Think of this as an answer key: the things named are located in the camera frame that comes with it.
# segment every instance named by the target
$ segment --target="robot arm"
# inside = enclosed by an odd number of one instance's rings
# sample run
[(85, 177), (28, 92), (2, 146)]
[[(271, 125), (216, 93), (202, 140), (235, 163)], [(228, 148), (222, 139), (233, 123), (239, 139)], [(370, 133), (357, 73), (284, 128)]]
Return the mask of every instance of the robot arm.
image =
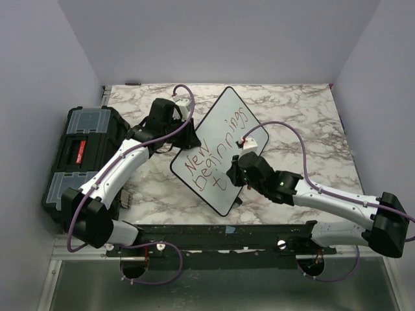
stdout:
[(313, 183), (312, 187), (299, 174), (274, 171), (263, 157), (255, 153), (255, 145), (255, 141), (248, 138), (241, 155), (233, 157), (231, 168), (226, 173), (233, 185), (248, 185), (274, 203), (311, 207), (345, 218), (347, 222), (318, 222), (314, 225), (311, 238), (319, 246), (362, 245), (384, 256), (402, 256), (409, 221), (370, 206), (380, 204), (405, 212), (393, 194), (384, 192), (381, 198), (377, 198), (318, 183)]
[[(157, 98), (152, 103), (149, 115), (127, 133), (117, 153), (105, 166), (78, 190), (68, 188), (62, 194), (62, 227), (65, 232), (69, 232), (74, 214), (80, 202), (85, 200), (76, 218), (73, 236), (95, 248), (105, 243), (127, 246), (134, 243), (138, 228), (118, 221), (117, 215), (110, 212), (117, 193), (132, 173), (165, 143), (183, 149), (201, 145), (193, 119), (177, 134), (160, 139), (177, 131), (189, 117), (191, 101), (182, 97), (174, 97), (173, 100)], [(154, 142), (140, 147), (150, 141)]]

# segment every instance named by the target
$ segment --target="marble surface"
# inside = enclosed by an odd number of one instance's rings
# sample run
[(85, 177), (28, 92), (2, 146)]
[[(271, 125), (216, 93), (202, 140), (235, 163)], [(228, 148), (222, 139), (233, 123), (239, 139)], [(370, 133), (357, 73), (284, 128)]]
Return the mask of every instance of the marble surface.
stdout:
[[(198, 124), (226, 85), (188, 85), (196, 98)], [(108, 105), (131, 125), (139, 123), (152, 101), (169, 98), (174, 84), (113, 86)], [(301, 133), (307, 147), (307, 163), (313, 181), (334, 188), (362, 193), (331, 91), (324, 85), (233, 86), (260, 121), (279, 120)], [(287, 128), (267, 126), (270, 140), (263, 156), (276, 170), (302, 172), (302, 151)], [(332, 214), (304, 207), (277, 205), (254, 190), (241, 192), (243, 204), (226, 217), (219, 216), (176, 178), (169, 164), (178, 150), (155, 155), (128, 180), (132, 193), (130, 210), (120, 220), (133, 224), (302, 224), (308, 220), (339, 221)]]

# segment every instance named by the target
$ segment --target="bolt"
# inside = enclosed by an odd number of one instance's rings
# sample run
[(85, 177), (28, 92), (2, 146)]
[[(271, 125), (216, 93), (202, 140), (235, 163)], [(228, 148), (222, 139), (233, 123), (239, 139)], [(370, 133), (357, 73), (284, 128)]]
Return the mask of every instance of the bolt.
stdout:
[(278, 245), (278, 248), (280, 250), (284, 250), (287, 247), (287, 243), (285, 243), (284, 240), (279, 240), (278, 243), (277, 243), (277, 245)]
[(112, 245), (112, 244), (105, 244), (105, 249), (107, 251), (112, 251), (114, 249), (114, 245)]
[(156, 247), (157, 247), (157, 250), (158, 251), (163, 251), (166, 248), (166, 244), (161, 244), (160, 243), (160, 244), (157, 244)]

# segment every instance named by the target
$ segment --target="toolbox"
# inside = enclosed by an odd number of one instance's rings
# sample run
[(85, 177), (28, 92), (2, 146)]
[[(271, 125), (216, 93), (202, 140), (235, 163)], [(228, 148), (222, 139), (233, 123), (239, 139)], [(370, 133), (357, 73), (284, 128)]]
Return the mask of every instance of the toolbox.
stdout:
[[(61, 220), (62, 193), (68, 187), (79, 189), (90, 180), (116, 153), (129, 129), (129, 123), (111, 107), (77, 107), (69, 111), (41, 201), (55, 222)], [(118, 219), (121, 191), (109, 210), (113, 219)]]

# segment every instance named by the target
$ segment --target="toolbox lid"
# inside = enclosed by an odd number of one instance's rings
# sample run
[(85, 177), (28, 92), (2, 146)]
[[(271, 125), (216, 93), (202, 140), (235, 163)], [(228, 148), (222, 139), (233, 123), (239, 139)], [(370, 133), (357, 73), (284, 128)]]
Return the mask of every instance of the toolbox lid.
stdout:
[(74, 110), (66, 134), (106, 133), (111, 111), (101, 108)]

